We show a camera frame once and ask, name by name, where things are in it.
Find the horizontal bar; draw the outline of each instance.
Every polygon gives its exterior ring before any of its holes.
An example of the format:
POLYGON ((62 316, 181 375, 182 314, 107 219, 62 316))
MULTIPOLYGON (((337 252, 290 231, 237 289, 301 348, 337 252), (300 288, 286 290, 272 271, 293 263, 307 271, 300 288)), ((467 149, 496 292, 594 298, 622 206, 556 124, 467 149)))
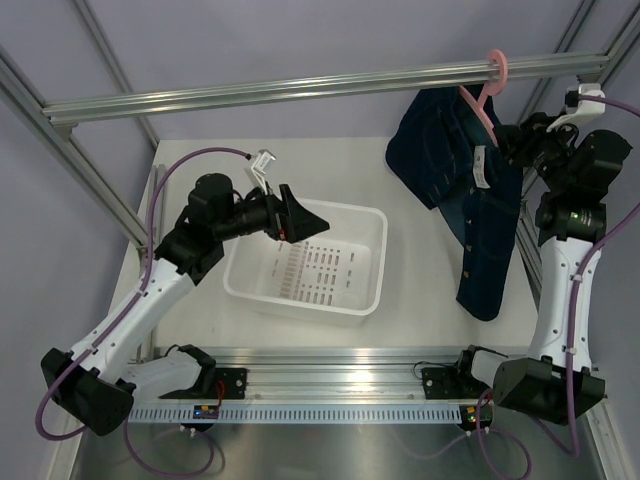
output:
POLYGON ((458 405, 272 405, 226 402, 219 414, 203 415, 195 402, 150 402, 134 407, 129 423, 271 424, 271 425, 426 425, 460 424, 458 405))
MULTIPOLYGON (((609 58, 601 53, 555 53, 509 61, 509 78, 547 78, 599 73, 609 58)), ((164 92, 121 94, 52 102, 43 113, 54 125, 191 110, 257 105, 339 95, 414 90, 483 83, 497 75, 487 60, 417 69, 278 80, 164 92)))

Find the clothes hanger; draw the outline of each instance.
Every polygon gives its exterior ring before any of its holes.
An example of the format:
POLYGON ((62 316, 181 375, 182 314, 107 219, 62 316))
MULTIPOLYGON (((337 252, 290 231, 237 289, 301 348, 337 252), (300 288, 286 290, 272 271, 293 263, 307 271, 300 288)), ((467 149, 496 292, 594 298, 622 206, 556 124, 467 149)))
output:
POLYGON ((482 125, 487 130, 489 137, 491 137, 491 141, 495 146, 498 146, 498 140, 496 139, 495 134, 493 133, 493 122, 489 118, 489 116, 484 111, 484 104, 487 102, 487 98, 489 95, 492 97, 498 95, 502 90, 504 90, 505 85, 507 84, 507 76, 508 76, 508 63, 507 57, 501 50, 491 50, 487 55, 487 60, 491 60, 498 65, 498 71, 500 72, 500 76, 497 80, 489 81, 484 84, 482 88, 482 92, 480 92, 480 96, 478 100, 476 100, 469 90, 465 87, 460 88, 460 95, 465 101, 469 104, 473 112, 478 116, 482 125))

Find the dark blue jacket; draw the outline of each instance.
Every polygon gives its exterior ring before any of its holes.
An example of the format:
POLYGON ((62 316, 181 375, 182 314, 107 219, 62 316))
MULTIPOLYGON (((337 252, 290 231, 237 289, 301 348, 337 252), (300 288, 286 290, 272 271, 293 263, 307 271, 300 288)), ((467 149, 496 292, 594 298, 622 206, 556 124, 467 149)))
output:
MULTIPOLYGON (((478 96, 482 86, 469 88, 478 96)), ((485 111, 499 124, 491 98, 485 111)), ((439 207, 464 246, 458 302, 480 320, 500 311, 515 244, 522 169, 493 146, 457 88, 421 90, 387 146, 389 167, 429 209, 439 207), (488 189, 477 188, 474 149, 485 146, 488 189)))

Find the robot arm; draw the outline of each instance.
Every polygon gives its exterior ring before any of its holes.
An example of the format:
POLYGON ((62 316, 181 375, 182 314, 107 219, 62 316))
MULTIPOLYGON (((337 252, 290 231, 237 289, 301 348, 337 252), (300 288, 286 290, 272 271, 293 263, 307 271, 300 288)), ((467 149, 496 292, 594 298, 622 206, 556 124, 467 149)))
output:
MULTIPOLYGON (((261 152, 258 161, 264 156, 261 152)), ((134 400, 145 401, 176 390, 195 394, 211 390, 215 360, 191 345, 147 364, 127 366, 127 361, 166 312, 223 258, 224 241, 262 230, 274 240, 295 243, 329 229, 326 221, 298 203, 288 185, 280 185, 278 198, 264 178, 261 180, 260 187, 234 201, 228 177, 200 177, 175 228, 154 252, 145 290, 141 290, 141 279, 113 312, 70 351, 54 348, 42 359, 45 380, 51 386, 83 352, 92 352, 68 374, 53 400, 97 435, 106 435, 120 425, 134 400), (131 306, 136 295, 139 298, 131 306), (127 308, 113 328, 113 321, 127 308), (94 346, 106 332, 104 340, 94 346)))
POLYGON ((566 378, 574 379, 576 416, 597 404, 604 380, 591 375, 588 349, 589 304, 600 252, 577 279, 587 252, 606 232, 606 207, 601 203, 622 168, 631 146, 607 130, 588 134, 575 147, 577 126, 603 113, 603 105, 573 101, 575 93, 604 96, 597 84, 580 85, 567 94, 563 115, 533 114, 519 126, 496 127, 503 154, 516 165, 535 168, 549 187, 536 212, 542 256, 543 286, 538 322, 526 358, 510 359, 498 352, 470 346, 457 363, 464 377, 492 388, 497 405, 566 425, 566 378), (570 292, 581 286, 575 310, 573 368, 567 371, 570 292))
MULTIPOLYGON (((542 245, 544 282, 538 323, 526 358, 508 358, 497 352, 470 347, 459 367, 493 390, 496 405, 517 410, 552 423, 565 425, 566 343, 569 294, 577 265, 593 246, 584 240, 553 238, 542 245)), ((605 393, 605 382, 591 375, 587 345, 591 284, 600 252, 587 266, 576 305, 574 395, 576 416, 596 405, 605 393)))

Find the white cable clip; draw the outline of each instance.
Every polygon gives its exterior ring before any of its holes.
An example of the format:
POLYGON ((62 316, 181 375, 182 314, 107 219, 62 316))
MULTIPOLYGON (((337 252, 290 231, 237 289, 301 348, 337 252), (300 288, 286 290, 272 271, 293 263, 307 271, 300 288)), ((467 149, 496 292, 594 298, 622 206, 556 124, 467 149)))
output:
POLYGON ((259 150, 258 154, 254 155, 253 158, 255 160, 249 168, 249 178, 254 185, 257 183, 256 187, 260 187, 264 194, 268 195, 270 192, 267 185, 267 171, 276 161, 276 157, 269 150, 259 150))
MULTIPOLYGON (((604 93, 598 83, 581 83, 577 87, 571 87, 567 91, 578 91, 578 95, 589 95, 592 97, 604 98, 604 93)), ((565 114, 560 115, 551 125, 547 127, 547 132, 560 128, 562 125, 571 124, 581 127, 586 123, 598 118, 604 113, 604 103, 592 100, 580 100, 576 107, 565 105, 565 114)))

